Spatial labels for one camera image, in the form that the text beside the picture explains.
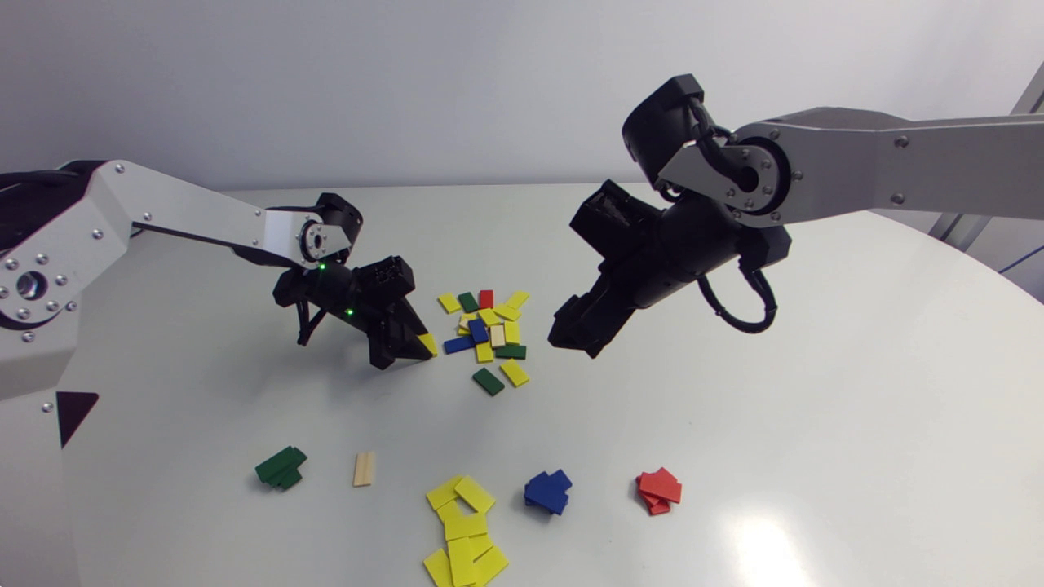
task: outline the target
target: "white table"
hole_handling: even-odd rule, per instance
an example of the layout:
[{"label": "white table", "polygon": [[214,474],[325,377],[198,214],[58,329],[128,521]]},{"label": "white table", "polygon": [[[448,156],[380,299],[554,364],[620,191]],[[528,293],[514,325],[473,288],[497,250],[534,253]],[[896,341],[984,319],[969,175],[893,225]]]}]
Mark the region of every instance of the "white table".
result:
[{"label": "white table", "polygon": [[[440,294],[532,295],[532,381],[495,398],[470,352],[380,372],[332,320],[302,349],[269,294],[279,269],[136,239],[84,298],[81,341],[105,343],[62,382],[101,394],[64,452],[85,587],[427,585],[421,560],[444,541],[424,494],[458,473],[498,498],[501,587],[1040,585],[1039,303],[858,213],[791,227],[790,257],[766,272],[781,309],[765,334],[732,330],[689,287],[591,360],[546,336],[596,276],[568,228],[593,188],[339,190],[365,218],[351,266],[403,256],[440,341],[456,322]],[[732,264],[712,283],[760,315]],[[304,480],[269,491],[254,466],[290,444]],[[353,489],[362,450],[376,485]],[[650,518],[634,477],[661,466],[684,499]],[[523,485],[560,467],[575,484],[565,515],[525,508]]]}]

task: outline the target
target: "wooden block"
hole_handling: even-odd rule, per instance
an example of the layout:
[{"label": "wooden block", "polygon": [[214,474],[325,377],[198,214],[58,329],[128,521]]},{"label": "wooden block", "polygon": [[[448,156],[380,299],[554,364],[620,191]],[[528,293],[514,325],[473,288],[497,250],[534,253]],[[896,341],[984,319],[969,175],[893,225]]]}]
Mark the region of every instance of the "wooden block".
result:
[{"label": "wooden block", "polygon": [[446,313],[448,314],[460,311],[460,302],[458,302],[456,296],[452,294],[443,294],[440,296],[438,303],[443,305],[443,309],[446,310]]},{"label": "wooden block", "polygon": [[504,375],[511,380],[512,385],[516,388],[521,388],[529,382],[529,376],[526,375],[525,370],[513,358],[501,363],[500,370],[504,372]]},{"label": "wooden block", "polygon": [[525,345],[508,345],[497,349],[497,358],[525,358]]},{"label": "wooden block", "polygon": [[487,326],[493,326],[494,324],[500,324],[503,322],[500,320],[500,316],[498,316],[496,312],[490,308],[478,310],[478,318],[482,319],[482,322],[484,322]]},{"label": "wooden block", "polygon": [[495,544],[493,539],[490,538],[489,534],[479,534],[478,536],[471,536],[468,538],[471,541],[471,556],[476,559],[484,555],[490,548],[493,548]]},{"label": "wooden block", "polygon": [[360,452],[355,455],[355,478],[352,479],[352,487],[365,487],[374,484],[374,462],[376,454]]},{"label": "wooden block", "polygon": [[490,346],[494,349],[499,349],[507,344],[504,339],[504,325],[494,324],[490,327]]},{"label": "wooden block", "polygon": [[453,587],[453,576],[450,573],[450,558],[446,550],[440,548],[424,559],[424,568],[435,587]]},{"label": "wooden block", "polygon": [[475,301],[475,297],[471,295],[471,291],[466,291],[457,296],[457,301],[460,302],[460,307],[466,312],[473,312],[478,309],[478,302]]},{"label": "wooden block", "polygon": [[493,362],[493,347],[487,341],[480,345],[475,345],[475,360],[478,362]]},{"label": "wooden block", "polygon": [[515,308],[516,310],[522,309],[522,304],[529,299],[529,295],[525,291],[516,291],[512,294],[512,297],[504,302],[506,305]]},{"label": "wooden block", "polygon": [[477,578],[475,558],[471,556],[471,541],[467,538],[458,538],[448,541],[446,546],[449,548],[450,576],[453,578],[453,587],[465,587],[475,583]]},{"label": "wooden block", "polygon": [[496,498],[490,495],[490,492],[485,491],[471,476],[461,478],[460,483],[454,488],[454,491],[479,514],[489,512],[490,508],[493,508],[493,504],[497,502]]},{"label": "wooden block", "polygon": [[426,332],[424,334],[418,334],[417,337],[420,338],[421,342],[424,343],[424,346],[428,348],[428,351],[431,352],[431,356],[438,356],[438,343],[435,343],[434,334]]},{"label": "wooden block", "polygon": [[504,342],[508,345],[521,345],[522,335],[519,333],[519,323],[504,323]]},{"label": "wooden block", "polygon": [[462,476],[456,475],[450,480],[429,491],[427,498],[428,503],[431,504],[431,509],[437,512],[440,508],[456,499],[456,486],[462,478]]},{"label": "wooden block", "polygon": [[512,322],[517,321],[522,318],[522,312],[516,310],[515,308],[508,306],[507,304],[500,304],[499,306],[494,306],[494,313],[499,315],[504,320],[509,320]]},{"label": "wooden block", "polygon": [[471,378],[491,396],[495,396],[504,390],[504,384],[500,382],[500,379],[497,379],[497,376],[484,367],[476,371]]},{"label": "wooden block", "polygon": [[460,316],[460,322],[457,324],[457,328],[462,328],[465,334],[471,332],[468,328],[468,323],[476,318],[478,318],[478,312],[465,312],[464,315]]},{"label": "wooden block", "polygon": [[490,529],[485,524],[485,514],[471,514],[470,516],[460,516],[457,518],[451,517],[443,525],[447,542],[456,540],[457,538],[468,538],[469,536],[490,533]]},{"label": "wooden block", "polygon": [[500,571],[507,568],[507,557],[500,548],[493,546],[484,555],[475,561],[475,576],[478,585],[484,586],[493,581],[493,578],[500,574]]},{"label": "wooden block", "polygon": [[446,523],[446,520],[464,517],[464,511],[460,509],[460,506],[457,503],[456,499],[435,510],[435,514],[438,516],[438,519],[442,520],[444,524]]}]

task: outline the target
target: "stack of green blocks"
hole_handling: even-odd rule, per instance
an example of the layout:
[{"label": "stack of green blocks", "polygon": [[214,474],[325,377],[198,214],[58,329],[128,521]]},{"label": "stack of green blocks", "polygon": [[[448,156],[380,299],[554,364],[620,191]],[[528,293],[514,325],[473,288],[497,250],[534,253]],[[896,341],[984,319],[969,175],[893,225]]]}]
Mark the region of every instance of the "stack of green blocks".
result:
[{"label": "stack of green blocks", "polygon": [[283,490],[290,489],[301,480],[301,473],[298,467],[308,460],[308,455],[295,446],[288,446],[276,453],[275,456],[254,468],[258,473],[261,483],[271,487],[281,487]]}]

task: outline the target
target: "red block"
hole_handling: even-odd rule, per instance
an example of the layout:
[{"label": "red block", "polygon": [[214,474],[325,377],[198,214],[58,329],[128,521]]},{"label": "red block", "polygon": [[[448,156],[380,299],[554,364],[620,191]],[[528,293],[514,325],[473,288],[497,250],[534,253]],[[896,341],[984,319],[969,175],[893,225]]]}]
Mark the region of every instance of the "red block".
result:
[{"label": "red block", "polygon": [[642,473],[638,477],[638,490],[645,495],[682,502],[682,484],[663,467],[655,473]]}]

